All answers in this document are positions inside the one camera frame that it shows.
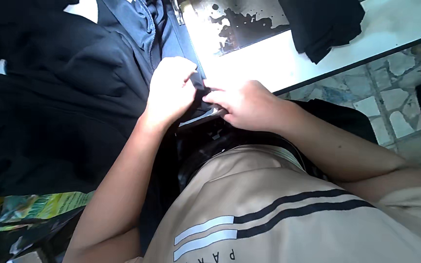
forearm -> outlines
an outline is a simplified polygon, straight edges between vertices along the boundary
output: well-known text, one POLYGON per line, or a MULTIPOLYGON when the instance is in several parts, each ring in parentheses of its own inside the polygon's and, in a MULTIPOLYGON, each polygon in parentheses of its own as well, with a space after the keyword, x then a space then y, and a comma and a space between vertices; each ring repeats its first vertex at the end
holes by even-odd
POLYGON ((137 226, 155 155, 166 127, 141 116, 108 174, 86 206, 70 244, 84 249, 137 226))
POLYGON ((278 107, 280 124, 275 132, 333 180, 356 182, 406 165, 394 152, 324 122, 295 103, 283 101, 278 107))

beige t-shirt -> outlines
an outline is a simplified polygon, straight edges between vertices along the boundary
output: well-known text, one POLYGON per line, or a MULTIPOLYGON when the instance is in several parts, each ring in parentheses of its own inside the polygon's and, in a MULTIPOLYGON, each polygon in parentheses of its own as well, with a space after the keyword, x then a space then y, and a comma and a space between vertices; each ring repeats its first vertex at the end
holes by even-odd
POLYGON ((282 148, 237 147, 200 169, 141 261, 421 262, 421 188, 370 204, 282 148))

tiled floor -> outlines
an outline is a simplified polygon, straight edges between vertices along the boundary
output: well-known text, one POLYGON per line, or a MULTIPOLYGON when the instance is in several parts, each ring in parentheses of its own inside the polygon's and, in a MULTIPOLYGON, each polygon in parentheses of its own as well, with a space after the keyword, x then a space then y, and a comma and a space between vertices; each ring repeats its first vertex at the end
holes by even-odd
POLYGON ((421 164, 421 45, 301 87, 280 97, 322 99, 370 118, 380 145, 421 164))

person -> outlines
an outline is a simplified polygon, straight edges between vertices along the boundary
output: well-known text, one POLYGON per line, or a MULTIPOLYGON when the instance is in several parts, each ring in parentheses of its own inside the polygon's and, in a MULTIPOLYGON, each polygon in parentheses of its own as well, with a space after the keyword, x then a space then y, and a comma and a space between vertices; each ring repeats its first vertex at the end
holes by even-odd
POLYGON ((292 142, 293 154, 239 146, 211 158, 162 219, 140 257, 139 214, 168 127, 190 106, 196 65, 165 58, 145 112, 86 206, 64 262, 421 262, 421 167, 277 98, 258 81, 209 80, 234 127, 292 142))

white table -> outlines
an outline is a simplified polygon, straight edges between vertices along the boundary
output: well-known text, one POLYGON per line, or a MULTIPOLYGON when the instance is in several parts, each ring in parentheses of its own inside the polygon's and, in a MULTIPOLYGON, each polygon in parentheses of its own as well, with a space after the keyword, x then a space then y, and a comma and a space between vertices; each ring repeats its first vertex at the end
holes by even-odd
POLYGON ((421 0, 366 0, 363 32, 319 64, 298 54, 291 31, 215 56, 202 18, 188 2, 183 17, 207 78, 258 80, 279 95, 421 43, 421 0))

